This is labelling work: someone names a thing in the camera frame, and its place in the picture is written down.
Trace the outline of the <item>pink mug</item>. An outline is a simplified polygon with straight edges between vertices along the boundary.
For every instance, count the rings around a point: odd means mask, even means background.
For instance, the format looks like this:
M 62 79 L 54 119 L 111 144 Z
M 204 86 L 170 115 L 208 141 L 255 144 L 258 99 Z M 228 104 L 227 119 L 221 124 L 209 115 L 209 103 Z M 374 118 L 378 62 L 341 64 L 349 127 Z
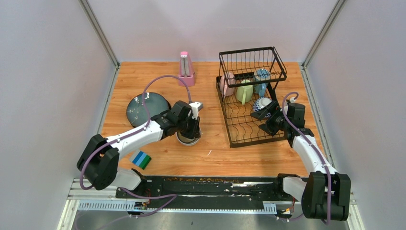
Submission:
M 236 83 L 235 76 L 232 72 L 227 72 L 220 78 L 219 89 L 224 97 L 231 96 L 234 93 L 234 85 Z

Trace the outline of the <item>black wire dish rack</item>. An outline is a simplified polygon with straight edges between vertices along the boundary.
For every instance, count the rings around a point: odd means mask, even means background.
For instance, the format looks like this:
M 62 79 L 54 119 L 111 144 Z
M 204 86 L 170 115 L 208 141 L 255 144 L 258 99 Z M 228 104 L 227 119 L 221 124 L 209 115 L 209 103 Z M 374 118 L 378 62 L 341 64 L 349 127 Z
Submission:
M 275 47 L 219 52 L 216 88 L 231 148 L 284 140 L 282 131 L 268 134 L 263 128 L 269 110 L 260 99 L 277 103 L 278 83 L 287 79 L 287 69 Z

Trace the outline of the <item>black gold patterned bowl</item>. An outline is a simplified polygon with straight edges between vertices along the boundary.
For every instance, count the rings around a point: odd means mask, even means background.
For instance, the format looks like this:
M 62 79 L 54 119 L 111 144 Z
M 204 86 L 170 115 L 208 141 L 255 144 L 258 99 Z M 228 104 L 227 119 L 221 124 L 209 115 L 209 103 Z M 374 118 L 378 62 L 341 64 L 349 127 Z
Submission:
M 177 139 L 179 140 L 180 143 L 184 145 L 194 145 L 196 142 L 199 141 L 200 138 L 190 139 L 182 136 L 180 133 L 177 133 Z

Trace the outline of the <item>blue mug yellow inside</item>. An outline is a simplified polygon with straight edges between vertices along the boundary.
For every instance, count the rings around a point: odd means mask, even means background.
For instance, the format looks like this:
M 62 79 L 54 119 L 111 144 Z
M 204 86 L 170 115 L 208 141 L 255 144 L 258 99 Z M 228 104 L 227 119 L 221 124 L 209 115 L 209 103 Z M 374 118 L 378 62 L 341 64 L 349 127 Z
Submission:
M 264 97 L 267 90 L 268 81 L 271 74 L 267 69 L 257 69 L 254 72 L 254 93 L 259 97 Z

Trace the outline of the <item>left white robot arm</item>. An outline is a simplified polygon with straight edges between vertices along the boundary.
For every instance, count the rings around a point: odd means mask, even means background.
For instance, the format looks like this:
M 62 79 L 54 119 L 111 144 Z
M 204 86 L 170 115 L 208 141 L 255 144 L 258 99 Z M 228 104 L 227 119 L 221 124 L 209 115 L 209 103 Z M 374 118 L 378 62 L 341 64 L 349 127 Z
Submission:
M 146 194 L 147 185 L 136 170 L 118 166 L 129 153 L 140 153 L 141 147 L 176 135 L 194 144 L 200 137 L 201 102 L 177 101 L 170 110 L 148 119 L 143 125 L 107 138 L 96 134 L 90 138 L 77 162 L 81 178 L 86 177 L 96 190 L 108 186 L 123 187 L 135 198 Z

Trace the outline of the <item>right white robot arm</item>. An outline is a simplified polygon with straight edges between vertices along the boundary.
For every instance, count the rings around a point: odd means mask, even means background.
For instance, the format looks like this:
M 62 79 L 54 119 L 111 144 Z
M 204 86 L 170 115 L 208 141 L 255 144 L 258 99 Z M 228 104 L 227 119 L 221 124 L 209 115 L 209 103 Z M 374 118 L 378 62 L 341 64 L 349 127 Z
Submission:
M 346 221 L 351 180 L 327 161 L 313 132 L 305 127 L 305 105 L 288 102 L 279 106 L 277 101 L 262 97 L 254 103 L 251 116 L 257 120 L 266 119 L 259 128 L 271 136 L 284 132 L 290 147 L 309 173 L 306 181 L 295 174 L 278 174 L 273 187 L 275 197 L 279 200 L 292 197 L 300 201 L 302 212 L 308 219 Z

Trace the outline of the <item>pink metronome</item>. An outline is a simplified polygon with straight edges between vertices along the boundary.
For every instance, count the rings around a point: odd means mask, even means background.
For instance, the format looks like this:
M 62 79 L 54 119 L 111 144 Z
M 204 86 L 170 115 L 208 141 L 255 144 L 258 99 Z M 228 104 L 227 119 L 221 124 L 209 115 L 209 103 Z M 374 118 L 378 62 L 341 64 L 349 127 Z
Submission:
M 187 51 L 180 53 L 180 67 L 178 77 L 182 79 L 188 87 L 195 85 L 196 77 L 191 57 Z

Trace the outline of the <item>green handled cream mug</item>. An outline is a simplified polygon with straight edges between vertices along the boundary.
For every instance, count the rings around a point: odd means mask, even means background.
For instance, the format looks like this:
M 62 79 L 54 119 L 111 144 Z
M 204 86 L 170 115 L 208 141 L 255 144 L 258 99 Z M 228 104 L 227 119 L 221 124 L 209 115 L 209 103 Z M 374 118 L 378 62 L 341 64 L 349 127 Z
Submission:
M 242 80 L 242 84 L 248 83 L 248 85 L 239 86 L 236 92 L 236 99 L 242 104 L 245 105 L 252 99 L 253 95 L 253 85 L 250 80 Z

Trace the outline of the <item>red patterned bowl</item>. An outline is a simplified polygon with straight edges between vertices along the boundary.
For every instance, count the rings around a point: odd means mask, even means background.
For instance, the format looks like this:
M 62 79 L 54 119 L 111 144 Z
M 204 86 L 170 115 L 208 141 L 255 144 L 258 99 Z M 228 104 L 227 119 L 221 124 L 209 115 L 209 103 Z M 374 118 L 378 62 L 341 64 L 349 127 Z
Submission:
M 265 108 L 267 105 L 269 105 L 271 102 L 272 99 L 270 98 L 260 97 L 254 102 L 252 109 L 254 112 L 258 112 L 261 109 Z

